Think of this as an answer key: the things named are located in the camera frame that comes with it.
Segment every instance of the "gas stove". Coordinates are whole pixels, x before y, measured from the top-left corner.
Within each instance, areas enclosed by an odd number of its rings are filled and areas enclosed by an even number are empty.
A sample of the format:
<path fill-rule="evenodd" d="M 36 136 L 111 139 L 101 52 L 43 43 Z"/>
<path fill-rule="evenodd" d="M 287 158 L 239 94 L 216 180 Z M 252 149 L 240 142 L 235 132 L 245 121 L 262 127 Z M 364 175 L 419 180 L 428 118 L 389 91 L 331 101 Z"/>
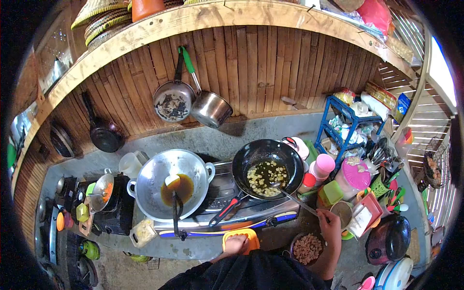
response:
<path fill-rule="evenodd" d="M 209 221 L 240 192 L 232 176 L 232 162 L 214 164 L 216 174 L 206 198 L 189 217 L 179 221 L 179 229 L 190 237 L 224 235 L 240 228 L 276 226 L 296 219 L 299 205 L 290 199 L 258 200 L 246 195 L 221 222 L 210 227 Z M 176 238 L 173 223 L 154 221 L 154 228 L 162 238 Z"/>

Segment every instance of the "cutting board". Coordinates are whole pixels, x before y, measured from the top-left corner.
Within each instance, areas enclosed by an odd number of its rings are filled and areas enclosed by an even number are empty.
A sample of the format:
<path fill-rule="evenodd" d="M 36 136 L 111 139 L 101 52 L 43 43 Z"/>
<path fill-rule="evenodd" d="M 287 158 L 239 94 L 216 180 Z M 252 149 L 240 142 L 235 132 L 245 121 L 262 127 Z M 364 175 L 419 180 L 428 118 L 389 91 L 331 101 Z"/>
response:
<path fill-rule="evenodd" d="M 89 219 L 85 222 L 79 222 L 79 231 L 88 237 L 90 231 L 92 230 L 93 224 L 93 213 L 91 213 L 92 206 L 90 205 L 90 196 L 85 197 L 84 204 L 89 208 Z"/>

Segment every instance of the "black frying pan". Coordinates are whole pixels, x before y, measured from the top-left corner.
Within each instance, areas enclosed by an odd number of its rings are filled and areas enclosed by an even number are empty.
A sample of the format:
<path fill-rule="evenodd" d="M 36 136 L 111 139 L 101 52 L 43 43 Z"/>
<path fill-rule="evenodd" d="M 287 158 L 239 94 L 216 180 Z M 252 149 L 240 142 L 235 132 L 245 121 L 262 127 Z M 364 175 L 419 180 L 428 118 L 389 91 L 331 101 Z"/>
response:
<path fill-rule="evenodd" d="M 82 100 L 89 113 L 90 139 L 93 144 L 103 152 L 116 152 L 124 145 L 124 134 L 121 129 L 112 121 L 95 117 L 88 92 L 82 93 Z"/>
<path fill-rule="evenodd" d="M 284 191 L 292 194 L 301 185 L 303 181 L 304 168 L 300 155 L 289 145 L 277 140 L 261 139 L 250 142 L 243 146 L 232 161 L 232 176 L 235 183 L 245 194 L 259 200 L 279 200 L 287 198 L 283 193 L 265 197 L 253 191 L 247 179 L 248 170 L 261 163 L 262 161 L 273 160 L 277 163 L 284 164 L 289 174 L 289 181 Z M 231 202 L 225 206 L 213 219 L 209 226 L 219 223 L 236 205 L 240 203 L 240 197 L 234 197 Z"/>

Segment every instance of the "green utensil holder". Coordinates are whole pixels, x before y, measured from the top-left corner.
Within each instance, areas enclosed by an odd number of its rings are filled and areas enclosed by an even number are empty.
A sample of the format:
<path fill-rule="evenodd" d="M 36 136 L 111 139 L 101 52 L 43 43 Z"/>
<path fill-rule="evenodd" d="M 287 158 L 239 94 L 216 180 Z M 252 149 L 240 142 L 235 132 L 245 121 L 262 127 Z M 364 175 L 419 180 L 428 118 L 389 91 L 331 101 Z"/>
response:
<path fill-rule="evenodd" d="M 382 180 L 380 179 L 380 174 L 372 182 L 371 190 L 374 192 L 376 198 L 379 198 L 380 196 L 384 195 L 387 191 L 389 191 L 389 189 L 383 185 Z"/>

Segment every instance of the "orange plastic container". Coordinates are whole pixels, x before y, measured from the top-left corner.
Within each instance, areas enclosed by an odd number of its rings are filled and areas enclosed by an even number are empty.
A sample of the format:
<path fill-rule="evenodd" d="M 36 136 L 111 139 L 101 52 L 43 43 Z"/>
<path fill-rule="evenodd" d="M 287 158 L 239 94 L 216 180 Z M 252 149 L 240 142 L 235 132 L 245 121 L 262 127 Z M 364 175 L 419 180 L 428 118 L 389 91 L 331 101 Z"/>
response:
<path fill-rule="evenodd" d="M 132 0 L 132 22 L 166 10 L 163 0 Z"/>
<path fill-rule="evenodd" d="M 250 239 L 250 243 L 248 244 L 248 249 L 245 251 L 245 253 L 243 253 L 244 255 L 248 255 L 250 251 L 252 250 L 259 249 L 259 239 L 255 231 L 250 228 L 245 228 L 245 229 L 239 229 L 239 230 L 230 231 L 230 232 L 225 233 L 224 236 L 222 236 L 222 250 L 224 251 L 226 249 L 226 240 L 229 236 L 240 235 L 240 234 L 244 234 Z"/>

